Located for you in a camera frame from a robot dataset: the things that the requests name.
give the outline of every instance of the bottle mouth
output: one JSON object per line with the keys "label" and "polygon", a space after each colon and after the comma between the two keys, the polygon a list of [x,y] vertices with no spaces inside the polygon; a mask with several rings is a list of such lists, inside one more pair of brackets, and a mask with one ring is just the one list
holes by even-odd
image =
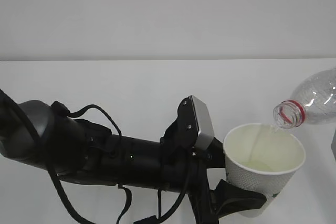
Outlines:
{"label": "bottle mouth", "polygon": [[294,100],[284,101],[273,110],[276,124],[283,129],[300,126],[306,119],[303,106]]}

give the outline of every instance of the white table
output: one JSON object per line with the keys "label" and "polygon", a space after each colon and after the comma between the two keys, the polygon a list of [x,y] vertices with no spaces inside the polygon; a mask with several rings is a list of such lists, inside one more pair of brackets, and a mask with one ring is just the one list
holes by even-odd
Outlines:
{"label": "white table", "polygon": [[[89,103],[105,108],[126,136],[158,141],[176,118],[179,102],[194,94],[207,103],[215,134],[233,127],[272,122],[272,109],[305,77],[336,66],[336,59],[201,61],[0,62],[0,87],[17,102],[63,102],[71,111]],[[86,119],[112,126],[98,112]],[[258,218],[232,214],[220,223],[327,223],[336,221],[336,162],[330,145],[335,125],[294,130],[307,152],[303,168]],[[214,187],[223,170],[208,173]],[[96,223],[115,223],[125,195],[116,187],[64,183],[75,208]],[[132,187],[133,203],[121,223],[156,214],[156,191]],[[176,199],[163,193],[163,212]],[[0,222],[75,223],[48,174],[0,157]],[[194,223],[187,198],[167,223]]]}

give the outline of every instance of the paper cup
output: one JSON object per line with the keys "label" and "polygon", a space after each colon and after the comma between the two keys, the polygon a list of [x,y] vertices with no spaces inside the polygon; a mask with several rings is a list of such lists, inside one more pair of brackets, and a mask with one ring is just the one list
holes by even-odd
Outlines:
{"label": "paper cup", "polygon": [[305,149],[295,136],[258,123],[232,129],[224,138],[223,148],[227,182],[267,197],[262,208],[241,212],[247,217],[260,215],[306,159]]}

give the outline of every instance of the black cable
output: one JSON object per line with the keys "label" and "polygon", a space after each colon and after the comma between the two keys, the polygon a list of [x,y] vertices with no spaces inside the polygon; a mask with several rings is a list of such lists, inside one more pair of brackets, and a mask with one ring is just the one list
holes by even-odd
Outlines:
{"label": "black cable", "polygon": [[178,209],[178,207],[180,206],[186,192],[188,189],[188,185],[189,185],[189,179],[190,179],[190,175],[191,175],[191,154],[186,151],[186,158],[187,158],[187,164],[186,164],[186,176],[185,176],[185,180],[184,180],[184,184],[183,184],[183,188],[180,192],[180,194],[178,195],[178,198],[176,199],[175,203],[173,204],[173,206],[161,217],[159,217],[158,223],[162,223],[164,221],[166,221],[171,215],[173,215],[173,213],[175,213],[175,211]]}
{"label": "black cable", "polygon": [[126,214],[126,212],[128,211],[128,209],[130,209],[131,203],[132,203],[132,192],[130,189],[123,187],[122,185],[118,185],[118,189],[123,189],[126,193],[126,202],[125,202],[125,206],[124,209],[121,211],[118,219],[117,219],[117,224],[119,224],[119,221],[121,219],[121,217]]}
{"label": "black cable", "polygon": [[73,113],[69,113],[69,117],[70,118],[78,118],[82,115],[84,115],[85,112],[87,112],[89,109],[96,109],[99,110],[101,113],[103,113],[106,118],[113,124],[114,128],[117,130],[118,134],[119,134],[119,141],[121,141],[122,139],[122,134],[121,134],[121,130],[119,129],[119,127],[117,126],[117,124],[114,122],[114,120],[112,119],[112,117],[110,117],[110,115],[103,110],[101,107],[95,105],[95,104],[90,104],[85,106],[84,108],[82,108],[81,110],[77,111],[77,112],[73,112]]}
{"label": "black cable", "polygon": [[162,200],[161,200],[161,193],[162,193],[162,190],[158,190],[157,191],[157,203],[158,203],[158,213],[157,213],[157,218],[159,219],[161,217],[161,212],[162,212]]}
{"label": "black cable", "polygon": [[54,165],[45,150],[45,147],[42,143],[42,140],[40,136],[38,135],[35,127],[33,126],[32,122],[28,118],[28,116],[25,114],[25,112],[19,107],[19,105],[14,102],[9,96],[7,96],[2,90],[0,90],[1,93],[5,95],[4,102],[13,110],[13,112],[17,115],[17,117],[22,121],[24,126],[26,127],[27,131],[31,135],[34,143],[38,147],[39,151],[42,154],[42,158],[44,160],[46,169],[49,173],[49,176],[51,178],[51,181],[56,189],[56,192],[62,201],[65,209],[68,211],[71,217],[74,218],[75,221],[79,222],[80,224],[95,224],[94,222],[91,222],[81,215],[79,215],[74,207],[72,206],[71,202],[69,201],[68,196],[66,195],[64,188],[62,187],[62,184],[57,176],[57,173],[55,171]]}

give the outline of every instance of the gray wall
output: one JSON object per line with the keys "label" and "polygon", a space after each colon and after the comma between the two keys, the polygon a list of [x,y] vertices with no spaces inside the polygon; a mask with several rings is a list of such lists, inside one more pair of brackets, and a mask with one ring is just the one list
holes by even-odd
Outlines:
{"label": "gray wall", "polygon": [[336,55],[335,0],[0,0],[0,60]]}

